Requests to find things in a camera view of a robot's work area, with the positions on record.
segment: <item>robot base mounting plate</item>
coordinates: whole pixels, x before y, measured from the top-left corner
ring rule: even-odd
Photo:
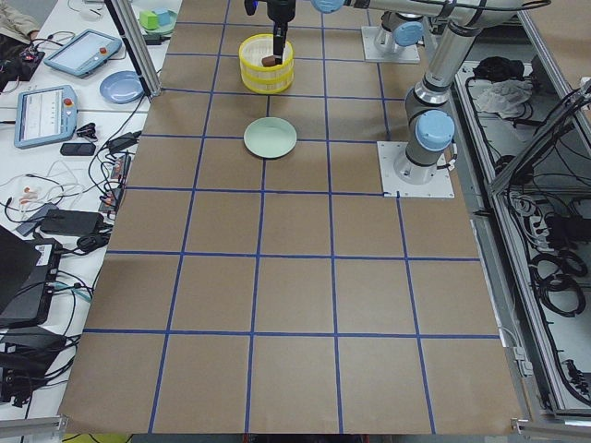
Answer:
[[[394,161],[406,149],[406,142],[379,141],[381,188],[385,197],[401,198],[453,198],[452,180],[447,169],[438,169],[433,178],[424,185],[412,185],[402,180],[394,171]],[[445,164],[441,155],[438,165]]]
[[[367,62],[383,62],[383,63],[400,63],[400,64],[417,64],[421,59],[418,56],[416,45],[406,46],[401,48],[400,52],[396,54],[384,54],[378,51],[374,45],[374,40],[380,28],[377,26],[362,26],[361,35],[363,37],[363,51],[366,55]]]

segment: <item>white cloth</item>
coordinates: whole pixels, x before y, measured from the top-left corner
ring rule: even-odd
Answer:
[[[522,104],[530,99],[532,89],[527,81],[500,81],[484,90],[475,106],[480,112],[498,114],[501,118],[517,117],[524,112]]]
[[[29,34],[39,30],[39,27],[33,17],[21,14],[5,0],[0,0],[0,34],[29,43]]]

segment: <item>blue cube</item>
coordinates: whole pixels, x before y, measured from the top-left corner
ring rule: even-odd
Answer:
[[[158,24],[160,26],[166,26],[170,24],[170,14],[168,13],[168,9],[165,7],[157,7],[153,9],[151,12],[156,14],[158,17]]]

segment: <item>white table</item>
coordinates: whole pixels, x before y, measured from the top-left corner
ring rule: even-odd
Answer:
[[[170,10],[178,11],[180,3],[180,0],[136,0],[133,9],[138,17],[139,11],[145,9],[150,10],[157,6],[168,7]],[[71,0],[70,5],[76,9],[90,8],[90,6],[84,4],[82,0]],[[67,0],[58,0],[54,10],[39,32],[39,38],[46,38],[60,30],[72,31],[78,34],[86,29],[93,29],[118,37],[115,24],[109,16],[106,6],[103,6],[101,12],[103,13],[103,16],[99,20],[88,21],[82,18],[79,12],[71,9],[67,5]],[[58,34],[56,39],[63,36],[66,36],[66,34]],[[40,49],[41,48],[46,52],[46,56],[58,49],[56,45],[50,43],[44,43],[43,46],[40,46]],[[168,49],[168,42],[164,42],[161,45],[149,46],[148,49],[156,70],[162,68],[166,51]],[[14,91],[0,95],[0,108],[16,108],[18,104],[18,94],[20,92],[39,90],[53,86],[70,85],[78,96],[78,109],[81,111],[131,112],[135,109],[137,105],[136,102],[125,104],[111,103],[100,93],[100,86],[105,78],[115,72],[134,70],[129,54],[126,54],[125,59],[123,60],[116,60],[116,58],[123,57],[124,53],[125,48],[122,47],[119,53],[114,56],[114,59],[109,60],[104,66],[100,66],[86,78],[76,78],[65,72],[52,69],[45,63],[42,63],[33,75],[31,81],[22,82]],[[10,91],[15,86],[15,82],[10,82],[6,85],[5,91]],[[145,101],[142,103],[139,111],[148,112],[149,107],[149,102]]]
[[[16,110],[14,109],[0,109],[0,120],[14,119],[15,111]],[[99,138],[99,140],[96,142],[96,145],[97,147],[100,147],[129,116],[130,113],[81,112],[78,114],[78,122],[80,125],[86,125],[90,122],[96,124],[97,136]],[[146,116],[147,115],[145,113],[137,113],[133,115],[121,133],[135,132],[140,130],[145,123]],[[0,162],[0,185],[8,181],[11,177],[21,174],[46,175],[48,169],[54,162],[63,162],[77,177],[78,182],[83,185],[85,189],[92,186],[92,181],[90,180],[87,173],[88,164],[91,157],[64,157],[59,153],[61,142],[36,148],[29,148],[27,150],[19,150],[14,147],[13,138],[14,126],[0,125],[0,156],[2,158],[2,161]],[[54,180],[60,183],[73,180],[63,163],[56,163],[54,166],[54,174],[64,172],[64,174],[59,174],[53,177]],[[98,162],[93,163],[92,175],[95,177],[95,180],[101,177]],[[40,186],[41,188],[47,188],[48,186],[48,184],[41,180],[35,181],[33,179],[30,181],[30,183],[33,186]],[[8,185],[0,186],[0,201],[6,203],[9,197],[17,198],[22,192],[22,185],[23,182],[20,182],[17,179]],[[93,190],[83,194],[83,197],[76,202],[75,207],[72,209],[96,211],[100,205],[99,195],[100,192],[94,188]],[[69,203],[72,200],[73,198],[67,198],[58,206],[60,209],[69,209]],[[19,216],[19,214],[14,211],[10,211],[10,215],[15,219],[17,219]],[[0,224],[9,230],[15,229],[17,227],[15,223],[9,221],[6,218],[3,210],[0,211]],[[75,247],[75,242],[77,239],[77,237],[69,236],[55,236],[54,238],[68,248]],[[103,263],[105,250],[106,248],[99,249],[85,257],[76,257],[71,255],[63,256],[59,269],[72,273],[80,277],[88,285],[91,285]],[[70,279],[67,276],[60,275],[58,277],[58,280],[60,281],[74,282],[73,279]],[[49,311],[49,317],[47,318],[47,321],[40,326],[50,330],[51,332],[62,334],[67,322],[70,319],[72,306],[73,301],[72,295],[70,293],[66,292],[61,295],[54,296]],[[72,325],[67,331],[67,335],[71,336],[80,334],[82,332],[82,328],[88,314],[88,309],[88,303],[84,302],[81,298],[77,298],[74,318]],[[73,354],[73,350],[67,350],[60,353],[56,358],[54,365],[52,368],[50,368],[50,371],[63,366]],[[64,374],[52,383],[67,380],[67,375],[68,373]],[[50,389],[35,390],[33,393],[33,401],[30,407],[29,418],[56,415],[59,404],[64,395],[65,388],[66,383]],[[9,403],[0,404],[0,420],[24,418],[26,410],[26,406],[20,409],[12,406]]]

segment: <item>smartphone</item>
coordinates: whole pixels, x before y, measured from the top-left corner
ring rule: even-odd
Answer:
[[[94,155],[96,145],[90,142],[84,143],[64,143],[59,150],[62,155]]]

